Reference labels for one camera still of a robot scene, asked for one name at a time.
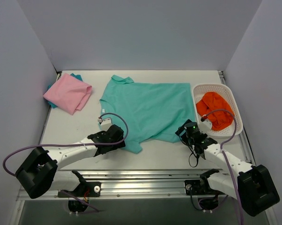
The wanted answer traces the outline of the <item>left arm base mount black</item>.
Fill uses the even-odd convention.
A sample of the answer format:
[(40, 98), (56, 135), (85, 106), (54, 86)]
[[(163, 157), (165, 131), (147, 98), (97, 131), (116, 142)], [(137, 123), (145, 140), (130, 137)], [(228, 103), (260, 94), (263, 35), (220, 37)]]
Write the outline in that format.
[(99, 197), (101, 192), (101, 182), (92, 181), (79, 184), (73, 191), (68, 191), (75, 197)]

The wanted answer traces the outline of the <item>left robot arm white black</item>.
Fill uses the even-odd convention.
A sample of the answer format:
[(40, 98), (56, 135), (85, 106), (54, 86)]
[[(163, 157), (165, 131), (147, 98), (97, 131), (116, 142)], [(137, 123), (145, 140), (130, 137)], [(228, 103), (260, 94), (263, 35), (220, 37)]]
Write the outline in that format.
[(89, 135), (81, 141), (60, 150), (45, 150), (36, 147), (17, 169), (15, 176), (31, 199), (36, 199), (49, 190), (64, 191), (75, 197), (98, 197), (101, 191), (99, 182), (87, 182), (75, 170), (62, 168), (85, 158), (93, 158), (125, 147), (124, 131), (112, 125), (107, 131)]

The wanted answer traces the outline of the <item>teal t-shirt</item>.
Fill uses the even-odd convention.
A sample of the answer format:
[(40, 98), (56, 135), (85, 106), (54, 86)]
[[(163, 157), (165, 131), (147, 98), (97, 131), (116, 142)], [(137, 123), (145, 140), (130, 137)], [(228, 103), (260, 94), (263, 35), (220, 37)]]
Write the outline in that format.
[(177, 129), (196, 118), (189, 83), (137, 83), (113, 75), (99, 102), (128, 135), (124, 150), (135, 154), (148, 139), (178, 142)]

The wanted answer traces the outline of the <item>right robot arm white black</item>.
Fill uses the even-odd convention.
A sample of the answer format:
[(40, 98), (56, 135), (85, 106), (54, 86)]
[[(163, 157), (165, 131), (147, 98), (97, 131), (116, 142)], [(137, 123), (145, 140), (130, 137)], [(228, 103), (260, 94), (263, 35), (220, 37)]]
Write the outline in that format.
[(215, 139), (202, 133), (196, 122), (186, 120), (176, 135), (197, 158), (218, 166), (200, 175), (194, 191), (201, 195), (228, 195), (239, 201), (242, 209), (253, 217), (280, 201), (265, 166), (252, 165), (227, 152)]

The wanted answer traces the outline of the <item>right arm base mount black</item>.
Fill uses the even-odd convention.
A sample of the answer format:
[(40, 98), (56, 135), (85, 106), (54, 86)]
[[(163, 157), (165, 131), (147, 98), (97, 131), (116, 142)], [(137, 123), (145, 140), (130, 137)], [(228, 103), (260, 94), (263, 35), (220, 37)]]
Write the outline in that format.
[(186, 195), (224, 195), (223, 192), (211, 190), (204, 186), (200, 180), (185, 180), (184, 188)]

